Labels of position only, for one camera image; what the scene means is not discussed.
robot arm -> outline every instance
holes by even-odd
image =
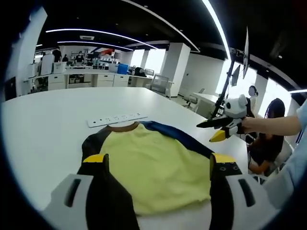
[[[210,142],[225,140],[240,131],[242,120],[248,114],[248,106],[250,106],[250,104],[248,104],[243,94],[240,95],[239,98],[226,99],[224,104],[225,111],[222,117],[207,120],[198,124],[197,127],[220,128],[210,139]]]

white desk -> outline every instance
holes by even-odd
[[[198,99],[198,102],[193,109],[194,112],[197,110],[201,101],[205,101],[205,102],[207,102],[211,105],[215,105],[215,103],[218,99],[217,96],[210,95],[210,94],[204,94],[204,93],[198,93],[198,92],[194,92],[194,93],[192,93],[192,95]]]
[[[89,76],[91,78],[91,84],[88,83],[79,83],[78,85],[72,85],[70,88],[75,87],[97,87],[97,81],[98,81],[98,76],[99,75],[112,75],[114,76],[112,82],[116,82],[118,81],[120,78],[124,77],[127,80],[125,81],[125,83],[123,84],[123,86],[128,86],[128,79],[129,77],[132,77],[133,79],[133,83],[132,83],[132,87],[145,87],[145,85],[147,83],[150,83],[152,81],[152,77],[141,77],[141,76],[134,76],[134,75],[127,75],[127,74],[118,74],[118,73],[114,73],[108,70],[101,70],[101,69],[67,69],[62,73],[57,73],[57,74],[46,74],[46,75],[41,75],[41,76],[36,76],[36,77],[32,77],[32,78],[28,78],[25,79],[25,86],[27,86],[27,89],[25,90],[26,92],[30,92],[31,89],[31,84],[27,84],[29,81],[32,80],[36,80],[39,78],[44,78],[44,77],[49,77],[49,80],[53,78],[58,78],[61,79],[59,80],[55,80],[55,83],[57,85],[55,85],[55,89],[67,89],[69,88],[69,75],[71,74],[86,74],[86,75],[91,75]],[[168,82],[168,89],[171,90],[171,86],[172,84],[174,84],[172,81]]]
[[[144,120],[174,126],[211,150],[233,156],[243,173],[248,172],[246,144],[238,137],[210,143],[213,128],[197,128],[200,115],[146,88],[79,88],[39,92],[2,104],[3,140],[17,182],[38,210],[50,202],[52,190],[70,173],[77,173],[81,145],[103,127],[89,128],[86,120],[140,112]],[[211,204],[156,216],[138,217],[141,229],[208,229]]]

black ceiling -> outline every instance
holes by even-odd
[[[216,26],[201,0],[134,0],[166,19],[200,48],[202,55],[224,59],[225,52],[212,49],[208,43],[222,45]],[[228,45],[243,50],[246,26],[249,51],[279,68],[300,87],[307,88],[307,14],[302,0],[211,0],[224,29]],[[83,28],[107,31],[147,42],[168,40],[193,46],[178,32],[148,12],[120,0],[73,3],[53,0],[45,3],[48,18],[40,35],[43,47],[57,41],[78,40],[93,35],[95,42],[126,46],[135,42],[112,35],[90,32],[54,32],[46,30]],[[267,73],[291,90],[293,86],[273,73]]]

floor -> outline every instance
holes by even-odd
[[[180,95],[178,95],[178,97],[172,97],[171,100],[172,100],[173,102],[176,102],[176,103],[180,104],[180,105],[188,105],[187,102],[186,102],[186,101],[183,99],[183,97],[180,96]],[[194,108],[194,107],[195,107],[195,104],[191,103],[190,106],[191,106],[192,108]]]

electrical outlet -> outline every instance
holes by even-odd
[[[98,126],[105,126],[115,123],[121,123],[126,121],[137,120],[141,118],[146,118],[147,116],[142,115],[140,113],[130,114],[130,115],[115,115],[110,117],[98,118],[98,119],[91,119],[87,120],[87,124],[90,128],[98,127]]]

